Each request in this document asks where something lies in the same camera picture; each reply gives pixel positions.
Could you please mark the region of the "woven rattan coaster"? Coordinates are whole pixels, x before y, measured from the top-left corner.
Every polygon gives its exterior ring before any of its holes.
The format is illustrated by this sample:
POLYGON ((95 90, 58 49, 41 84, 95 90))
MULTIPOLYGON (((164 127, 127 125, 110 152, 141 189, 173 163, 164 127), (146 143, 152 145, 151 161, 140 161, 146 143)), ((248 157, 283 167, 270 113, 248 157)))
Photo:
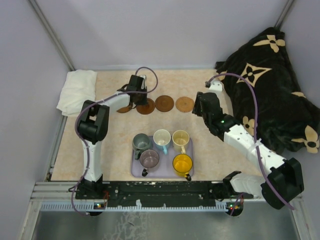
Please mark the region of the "woven rattan coaster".
POLYGON ((175 102, 176 108, 182 113, 188 113, 192 111, 194 108, 194 104, 195 103, 193 99, 187 96, 179 97, 175 102))

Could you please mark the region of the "brown wooden coaster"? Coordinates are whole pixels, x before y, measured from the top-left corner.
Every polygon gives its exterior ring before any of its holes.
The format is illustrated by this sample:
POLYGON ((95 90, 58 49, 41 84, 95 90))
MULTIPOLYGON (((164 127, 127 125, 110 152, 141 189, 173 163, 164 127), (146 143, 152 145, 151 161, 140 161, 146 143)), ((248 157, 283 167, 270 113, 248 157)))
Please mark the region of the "brown wooden coaster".
POLYGON ((155 102, 151 98, 147 98, 147 104, 146 105, 138 105, 136 107, 136 110, 138 113, 142 115, 149 115, 151 114, 155 109, 155 102))

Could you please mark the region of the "dark wooden coaster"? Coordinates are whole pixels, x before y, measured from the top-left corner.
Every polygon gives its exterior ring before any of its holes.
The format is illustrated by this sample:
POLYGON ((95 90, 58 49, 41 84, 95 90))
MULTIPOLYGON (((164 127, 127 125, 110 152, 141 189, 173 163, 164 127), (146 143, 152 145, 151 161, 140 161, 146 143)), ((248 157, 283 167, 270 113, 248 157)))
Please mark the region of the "dark wooden coaster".
POLYGON ((132 109, 132 107, 130 105, 126 106, 126 107, 122 107, 119 110, 117 110, 118 113, 124 114, 129 112, 132 109))
POLYGON ((160 112, 169 112, 174 107, 174 100, 168 95, 161 95, 155 100, 155 107, 160 112))

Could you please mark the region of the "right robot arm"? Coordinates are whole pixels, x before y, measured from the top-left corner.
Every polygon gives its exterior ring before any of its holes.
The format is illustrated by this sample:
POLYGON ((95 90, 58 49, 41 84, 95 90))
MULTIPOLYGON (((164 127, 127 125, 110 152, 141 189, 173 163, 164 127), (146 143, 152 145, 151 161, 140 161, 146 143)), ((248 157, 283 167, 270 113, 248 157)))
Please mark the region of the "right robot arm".
POLYGON ((304 191, 302 167, 295 158, 285 159, 268 149, 245 130, 233 116, 223 113, 213 92, 197 92, 192 113, 201 117, 209 132, 237 149, 262 176, 234 171, 223 179, 223 192, 229 198, 250 194, 280 210, 304 191))

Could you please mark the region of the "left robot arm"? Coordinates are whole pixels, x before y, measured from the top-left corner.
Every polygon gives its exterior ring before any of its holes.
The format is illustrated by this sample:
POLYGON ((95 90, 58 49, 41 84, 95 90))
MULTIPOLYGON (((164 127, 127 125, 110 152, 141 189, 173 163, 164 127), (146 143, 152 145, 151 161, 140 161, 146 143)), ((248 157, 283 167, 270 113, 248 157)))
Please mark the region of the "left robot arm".
POLYGON ((89 183, 86 192, 97 199, 103 195, 104 186, 98 183, 102 179, 101 148, 107 135, 109 118, 112 113, 130 104, 147 103, 147 77, 132 75, 129 83, 115 94, 99 101, 86 100, 75 122, 75 132, 82 141, 84 170, 81 181, 89 183))

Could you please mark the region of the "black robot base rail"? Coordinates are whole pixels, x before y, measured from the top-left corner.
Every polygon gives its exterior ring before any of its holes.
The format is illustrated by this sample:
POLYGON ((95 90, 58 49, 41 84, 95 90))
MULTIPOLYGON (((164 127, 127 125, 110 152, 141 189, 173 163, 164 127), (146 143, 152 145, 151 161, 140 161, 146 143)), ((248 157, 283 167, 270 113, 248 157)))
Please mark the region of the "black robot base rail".
POLYGON ((106 200, 108 207, 214 207, 217 201, 236 198, 222 181, 103 181, 80 184, 77 200, 106 200))

